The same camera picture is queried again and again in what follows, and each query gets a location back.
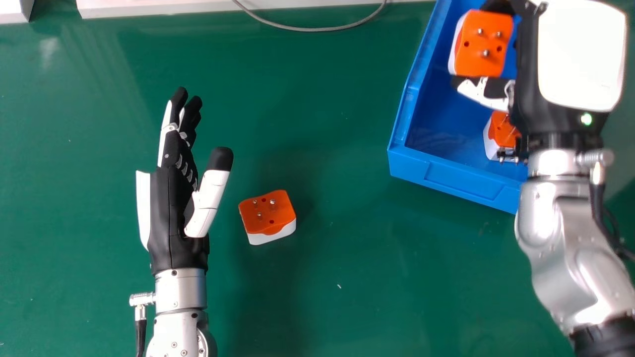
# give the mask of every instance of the green tabletop surface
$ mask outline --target green tabletop surface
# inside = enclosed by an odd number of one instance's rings
[[[236,156],[210,232],[221,357],[573,356],[533,293],[512,215],[389,175],[433,7],[306,34],[241,12],[82,20],[74,1],[38,0],[30,24],[0,27],[0,357],[134,355],[128,297],[154,288],[135,170],[153,169],[178,86],[204,101],[199,167],[218,145]],[[373,9],[265,15],[327,26]],[[634,44],[604,132],[617,154],[608,206],[629,239]],[[297,231],[251,246],[238,203],[275,189]]]

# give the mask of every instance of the orange block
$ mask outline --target orange block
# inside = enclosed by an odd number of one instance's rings
[[[240,202],[238,210],[252,245],[286,237],[295,231],[297,218],[285,190],[246,199]]]
[[[491,115],[490,129],[488,137],[499,147],[513,148],[516,146],[516,139],[521,137],[520,131],[509,122],[509,115],[504,112],[494,112]]]
[[[499,77],[513,30],[514,20],[509,15],[468,11],[457,24],[450,71],[457,76]]]

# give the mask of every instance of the robotic hand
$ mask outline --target robotic hand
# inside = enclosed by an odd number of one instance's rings
[[[234,155],[211,153],[201,181],[192,156],[203,103],[179,88],[168,102],[159,138],[157,168],[137,172],[137,213],[143,246],[150,253],[155,291],[133,294],[137,357],[144,355],[145,308],[156,305],[154,336],[147,355],[216,356],[208,331],[205,274],[210,253],[208,230],[225,190]]]
[[[577,356],[635,356],[633,259],[605,224],[601,130],[622,95],[628,19],[593,0],[488,0],[520,16],[515,80],[454,77],[457,90],[507,109],[528,159],[515,233],[534,291]]]

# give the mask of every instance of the blue box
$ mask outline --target blue box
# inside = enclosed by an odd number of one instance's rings
[[[456,24],[483,2],[437,1],[404,87],[388,162],[394,177],[515,213],[527,167],[486,157],[483,129],[492,110],[450,86],[447,63]],[[515,63],[510,46],[503,77],[516,77]]]

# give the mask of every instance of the green indicator light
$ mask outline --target green indicator light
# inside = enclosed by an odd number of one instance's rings
[[[580,121],[582,122],[582,124],[589,126],[591,125],[591,123],[593,123],[593,117],[589,113],[584,113],[582,116],[580,116]]]

